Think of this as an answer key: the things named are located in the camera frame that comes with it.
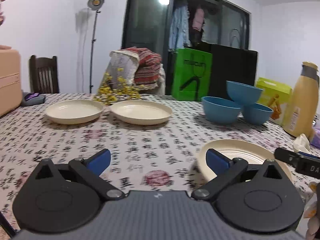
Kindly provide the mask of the cream plate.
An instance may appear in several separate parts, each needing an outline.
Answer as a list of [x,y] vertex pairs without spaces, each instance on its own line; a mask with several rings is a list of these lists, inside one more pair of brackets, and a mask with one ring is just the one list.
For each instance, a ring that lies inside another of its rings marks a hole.
[[123,122],[143,126],[162,124],[172,116],[170,107],[144,100],[118,102],[110,106],[110,111]]
[[217,150],[229,159],[235,157],[243,158],[249,164],[263,164],[266,159],[275,159],[272,152],[251,142],[235,139],[213,140],[206,143],[196,156],[199,170],[206,182],[216,177],[216,174],[206,163],[206,152],[210,148]]
[[45,114],[57,124],[77,125],[99,118],[103,110],[103,104],[93,100],[67,100],[50,105]]

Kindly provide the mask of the blue bowl front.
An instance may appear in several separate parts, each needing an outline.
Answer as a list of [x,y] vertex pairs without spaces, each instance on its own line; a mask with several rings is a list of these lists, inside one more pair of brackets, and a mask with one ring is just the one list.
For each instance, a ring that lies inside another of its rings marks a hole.
[[204,96],[201,101],[206,119],[217,124],[234,123],[241,111],[241,105],[231,100]]

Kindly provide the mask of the blue bowl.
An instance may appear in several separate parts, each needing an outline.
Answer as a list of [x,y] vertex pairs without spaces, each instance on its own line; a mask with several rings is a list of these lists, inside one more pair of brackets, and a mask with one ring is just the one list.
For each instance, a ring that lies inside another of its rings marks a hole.
[[204,96],[201,101],[206,119],[217,124],[234,123],[241,111],[241,105],[231,100]]
[[273,114],[273,109],[259,103],[244,106],[242,110],[244,120],[253,125],[262,125]]
[[263,92],[261,88],[234,81],[227,81],[226,87],[228,96],[243,106],[255,104]]

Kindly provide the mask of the blue bowl top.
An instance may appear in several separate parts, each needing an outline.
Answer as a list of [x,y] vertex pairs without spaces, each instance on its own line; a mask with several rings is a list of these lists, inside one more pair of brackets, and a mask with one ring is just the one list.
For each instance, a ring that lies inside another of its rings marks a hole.
[[227,81],[226,87],[228,96],[243,106],[255,104],[263,92],[261,88],[234,81]]

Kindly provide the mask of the yellow thermos jug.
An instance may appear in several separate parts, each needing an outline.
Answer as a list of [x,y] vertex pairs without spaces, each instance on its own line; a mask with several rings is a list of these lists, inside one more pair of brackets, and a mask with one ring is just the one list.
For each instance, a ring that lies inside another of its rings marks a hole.
[[304,61],[302,72],[293,89],[283,123],[283,129],[293,137],[312,136],[319,96],[318,67]]

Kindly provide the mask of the blue bowl back right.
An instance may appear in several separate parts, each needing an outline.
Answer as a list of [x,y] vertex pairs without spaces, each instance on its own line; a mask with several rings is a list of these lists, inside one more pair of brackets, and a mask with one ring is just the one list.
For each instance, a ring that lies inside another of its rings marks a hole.
[[244,106],[242,110],[244,120],[253,125],[262,125],[273,114],[273,109],[259,103]]

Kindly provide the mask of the yellow-green snack box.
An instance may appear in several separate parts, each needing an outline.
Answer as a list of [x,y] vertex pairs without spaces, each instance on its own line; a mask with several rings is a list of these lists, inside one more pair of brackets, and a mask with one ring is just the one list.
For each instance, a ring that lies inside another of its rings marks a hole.
[[289,103],[292,88],[289,85],[260,77],[256,87],[263,91],[257,103],[270,107],[273,110],[269,120],[283,125],[287,104]]

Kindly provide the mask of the yellow flower branch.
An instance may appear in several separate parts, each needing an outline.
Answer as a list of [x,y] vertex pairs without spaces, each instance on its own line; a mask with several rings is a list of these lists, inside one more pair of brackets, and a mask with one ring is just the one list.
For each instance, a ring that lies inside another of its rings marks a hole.
[[110,106],[114,103],[126,100],[140,99],[140,91],[144,85],[129,85],[128,79],[123,77],[124,68],[118,67],[116,73],[111,75],[108,71],[105,72],[97,94],[93,96],[93,100],[102,103],[105,106]]

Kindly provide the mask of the purple grey pouch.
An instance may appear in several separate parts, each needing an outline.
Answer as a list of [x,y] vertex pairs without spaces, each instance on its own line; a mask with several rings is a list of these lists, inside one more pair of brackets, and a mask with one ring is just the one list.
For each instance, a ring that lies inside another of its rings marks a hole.
[[22,101],[20,105],[22,107],[40,105],[45,103],[45,100],[46,100],[46,96],[44,94],[23,92]]

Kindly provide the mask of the green mucun paper bag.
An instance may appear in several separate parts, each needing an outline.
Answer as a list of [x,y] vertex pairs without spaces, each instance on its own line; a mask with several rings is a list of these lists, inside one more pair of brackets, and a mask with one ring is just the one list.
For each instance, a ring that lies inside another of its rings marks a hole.
[[212,54],[195,49],[177,51],[172,96],[180,101],[200,101],[208,94]]

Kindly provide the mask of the black paper bag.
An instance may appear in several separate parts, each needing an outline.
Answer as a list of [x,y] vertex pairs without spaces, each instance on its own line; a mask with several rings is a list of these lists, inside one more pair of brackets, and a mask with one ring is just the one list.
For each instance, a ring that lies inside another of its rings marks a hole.
[[257,72],[258,52],[201,43],[198,57],[191,53],[184,61],[192,75],[180,86],[180,91],[192,93],[192,99],[199,101],[203,96],[229,99],[227,82],[233,81],[253,86]]

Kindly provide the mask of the dark wooden chair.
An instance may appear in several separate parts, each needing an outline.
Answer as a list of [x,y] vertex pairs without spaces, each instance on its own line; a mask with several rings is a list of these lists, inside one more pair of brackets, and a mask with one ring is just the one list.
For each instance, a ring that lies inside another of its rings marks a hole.
[[30,90],[40,94],[57,94],[59,90],[57,56],[29,59]]

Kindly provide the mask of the patterned red blanket pile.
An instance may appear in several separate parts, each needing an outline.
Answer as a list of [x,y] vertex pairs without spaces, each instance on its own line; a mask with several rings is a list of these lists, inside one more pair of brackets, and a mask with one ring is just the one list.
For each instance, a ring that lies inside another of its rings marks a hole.
[[162,57],[148,48],[130,47],[110,52],[110,61],[99,87],[107,84],[111,88],[120,88],[119,79],[145,94],[165,94]]

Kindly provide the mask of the pink suitcase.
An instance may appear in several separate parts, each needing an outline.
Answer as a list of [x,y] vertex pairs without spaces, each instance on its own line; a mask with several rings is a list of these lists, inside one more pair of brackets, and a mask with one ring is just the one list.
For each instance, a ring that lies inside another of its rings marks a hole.
[[0,115],[3,116],[22,101],[21,56],[17,50],[1,45],[0,71]]

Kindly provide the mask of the light blue hanging shirt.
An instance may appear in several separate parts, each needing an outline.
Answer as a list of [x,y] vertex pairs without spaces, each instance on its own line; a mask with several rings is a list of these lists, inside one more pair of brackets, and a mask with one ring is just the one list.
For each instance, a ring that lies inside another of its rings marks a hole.
[[169,50],[190,47],[189,9],[186,0],[178,1],[174,9],[169,35]]

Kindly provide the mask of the pink hanging garment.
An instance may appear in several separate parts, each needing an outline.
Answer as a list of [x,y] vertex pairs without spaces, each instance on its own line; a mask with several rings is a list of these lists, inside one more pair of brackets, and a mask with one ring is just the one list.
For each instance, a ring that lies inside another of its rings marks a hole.
[[201,31],[203,23],[204,23],[204,10],[200,6],[198,6],[195,11],[192,28],[194,30]]

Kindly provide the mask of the black sliding glass door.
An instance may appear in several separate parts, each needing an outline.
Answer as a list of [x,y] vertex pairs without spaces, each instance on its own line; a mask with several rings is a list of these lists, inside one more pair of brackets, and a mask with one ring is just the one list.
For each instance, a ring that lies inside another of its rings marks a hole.
[[249,14],[224,0],[127,0],[122,48],[249,48]]

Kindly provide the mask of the studio lamp on stand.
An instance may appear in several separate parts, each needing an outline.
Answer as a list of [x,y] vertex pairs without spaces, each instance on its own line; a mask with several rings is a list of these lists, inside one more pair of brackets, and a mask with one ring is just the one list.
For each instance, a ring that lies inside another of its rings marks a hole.
[[94,46],[96,43],[96,31],[97,31],[97,20],[98,15],[101,13],[101,7],[104,5],[105,0],[88,0],[87,6],[90,10],[94,11],[93,31],[91,38],[91,53],[89,62],[89,92],[92,93],[93,89],[93,56]]

